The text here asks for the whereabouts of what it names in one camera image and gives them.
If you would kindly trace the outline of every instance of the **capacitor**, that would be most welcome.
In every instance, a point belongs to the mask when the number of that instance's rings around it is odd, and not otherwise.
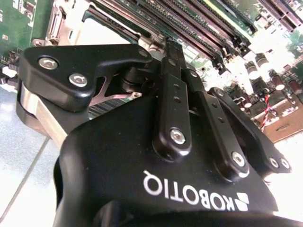
[[[243,103],[238,103],[238,107],[239,107],[242,111],[245,111],[245,107],[244,107]]]
[[[243,94],[242,97],[244,98],[244,101],[242,102],[243,106],[245,108],[251,108],[252,104],[251,104],[251,101],[250,101],[250,97],[247,94]]]
[[[258,53],[256,55],[256,63],[259,66],[259,68],[263,71],[270,70],[269,67],[269,61],[267,60],[266,56],[263,53]]]
[[[258,72],[256,65],[252,61],[245,65],[245,67],[248,72],[249,79],[257,79],[260,77],[260,73]]]
[[[296,80],[289,81],[288,85],[296,95],[303,92],[302,87]]]
[[[277,91],[281,91],[285,88],[285,85],[279,75],[273,76],[271,80],[273,81]]]

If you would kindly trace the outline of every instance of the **red wire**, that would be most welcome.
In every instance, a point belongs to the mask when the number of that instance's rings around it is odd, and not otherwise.
[[[261,124],[261,131],[264,132],[264,129],[265,129],[265,124],[268,120],[268,114],[269,114],[269,111],[271,109],[271,106],[269,104],[269,95],[266,95],[265,97],[265,104],[266,104],[266,109],[265,109],[265,114],[264,114],[264,117],[263,117],[263,121],[262,121],[262,124]]]

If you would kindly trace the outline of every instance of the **motherboard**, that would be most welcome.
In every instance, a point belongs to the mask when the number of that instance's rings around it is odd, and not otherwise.
[[[260,128],[296,111],[294,96],[301,100],[303,0],[1,1],[0,68],[10,78],[30,46],[137,43],[160,60],[172,37],[205,89],[224,89],[252,120],[264,116]],[[289,108],[277,113],[285,100]]]

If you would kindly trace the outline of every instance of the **robotiq logo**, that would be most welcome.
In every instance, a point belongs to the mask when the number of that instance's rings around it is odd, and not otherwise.
[[[187,202],[193,206],[201,204],[206,209],[235,211],[237,208],[239,211],[248,211],[247,205],[250,202],[246,193],[238,192],[237,198],[233,199],[232,197],[219,195],[215,192],[209,193],[204,189],[198,191],[191,185],[185,185],[182,189],[182,195],[179,195],[177,182],[174,181],[173,190],[169,190],[168,179],[164,178],[162,181],[157,176],[150,174],[147,170],[144,170],[144,173],[146,176],[143,180],[143,185],[149,195],[161,196],[164,191],[164,197],[166,199],[177,202]]]

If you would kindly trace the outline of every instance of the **silver screw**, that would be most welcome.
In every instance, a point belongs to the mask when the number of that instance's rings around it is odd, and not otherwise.
[[[139,54],[142,55],[143,57],[147,57],[148,56],[147,52],[144,51],[144,50],[139,50]]]
[[[232,152],[232,159],[235,161],[235,163],[240,166],[243,167],[245,166],[245,160],[242,157],[242,155],[240,155],[238,152]]]
[[[38,63],[42,68],[45,68],[47,70],[54,70],[58,68],[58,63],[51,58],[40,58]]]
[[[197,73],[194,72],[194,71],[190,71],[190,74],[191,74],[193,77],[197,77],[197,76],[198,76]]]
[[[142,93],[140,92],[133,92],[132,95],[131,95],[131,98],[139,98],[142,96]]]
[[[87,79],[85,76],[79,73],[73,73],[69,77],[70,83],[77,87],[85,87],[87,85]]]
[[[175,61],[174,61],[174,60],[172,60],[172,59],[169,59],[169,63],[170,63],[171,65],[173,65],[173,66],[176,66]]]
[[[170,130],[170,137],[177,144],[183,144],[186,141],[184,134],[178,129]]]
[[[282,165],[286,168],[289,169],[290,165],[289,163],[284,159],[284,158],[280,158]]]
[[[279,168],[279,164],[276,162],[276,160],[273,157],[269,157],[270,163],[275,167]]]
[[[218,94],[219,96],[221,96],[221,97],[224,96],[224,93],[223,93],[223,91],[221,91],[221,90],[217,90],[217,94]]]

